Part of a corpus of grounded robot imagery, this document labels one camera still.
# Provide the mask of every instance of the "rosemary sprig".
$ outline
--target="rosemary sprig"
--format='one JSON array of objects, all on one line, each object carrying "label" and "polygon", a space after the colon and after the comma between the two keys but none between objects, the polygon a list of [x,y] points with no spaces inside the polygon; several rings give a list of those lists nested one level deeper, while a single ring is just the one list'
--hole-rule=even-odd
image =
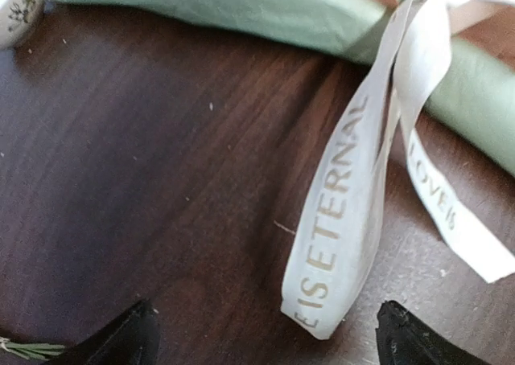
[{"label": "rosemary sprig", "polygon": [[22,359],[46,361],[61,355],[66,347],[50,343],[15,343],[8,338],[0,337],[0,348]]}]

